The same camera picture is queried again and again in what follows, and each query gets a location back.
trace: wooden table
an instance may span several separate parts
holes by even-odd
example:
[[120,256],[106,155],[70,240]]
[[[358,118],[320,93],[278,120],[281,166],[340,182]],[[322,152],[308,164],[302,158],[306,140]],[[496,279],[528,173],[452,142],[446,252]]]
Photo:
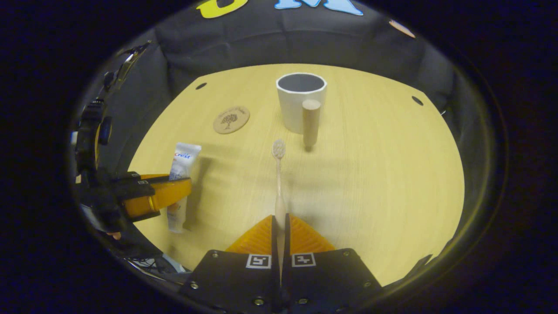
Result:
[[[328,82],[311,152],[281,120],[275,80],[291,72],[315,73]],[[196,89],[201,83],[207,85]],[[213,120],[232,106],[246,106],[249,121],[234,133],[217,134]],[[189,85],[150,128],[129,167],[168,173],[177,142],[202,146],[191,171],[188,230],[169,232],[164,210],[136,226],[194,269],[208,250],[226,249],[273,213],[276,139],[287,147],[282,174],[288,212],[337,249],[355,249],[381,285],[402,278],[428,254],[437,256],[453,236],[463,207],[463,169],[431,101],[378,75],[312,64],[250,66]]]

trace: blue letter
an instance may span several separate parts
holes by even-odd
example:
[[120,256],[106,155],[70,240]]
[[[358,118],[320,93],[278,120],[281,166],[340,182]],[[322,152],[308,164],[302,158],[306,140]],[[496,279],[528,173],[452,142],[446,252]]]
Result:
[[362,11],[355,8],[349,0],[328,0],[324,4],[324,7],[334,11],[341,11],[354,15],[363,15]]
[[[302,0],[304,3],[308,4],[310,7],[316,7],[320,3],[320,0]],[[294,9],[302,6],[302,3],[297,0],[279,0],[275,4],[275,9]],[[354,7],[354,5],[349,0],[328,0],[324,7],[345,13],[350,13],[354,15],[363,15],[363,13]]]

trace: wooden cylinder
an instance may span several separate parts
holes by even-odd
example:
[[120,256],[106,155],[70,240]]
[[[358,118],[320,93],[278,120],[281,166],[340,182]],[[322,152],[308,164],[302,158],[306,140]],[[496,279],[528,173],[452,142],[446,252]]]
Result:
[[320,122],[321,103],[307,99],[302,103],[302,137],[304,145],[310,147],[318,140],[318,124]]

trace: toothpaste tube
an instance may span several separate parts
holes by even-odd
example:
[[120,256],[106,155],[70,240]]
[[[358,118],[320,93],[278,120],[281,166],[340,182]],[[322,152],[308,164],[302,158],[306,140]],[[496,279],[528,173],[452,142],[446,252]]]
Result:
[[[198,157],[201,146],[177,143],[172,160],[169,180],[178,180],[190,176],[190,168]],[[186,221],[186,201],[188,196],[167,207],[169,230],[178,234],[183,232],[182,224]]]

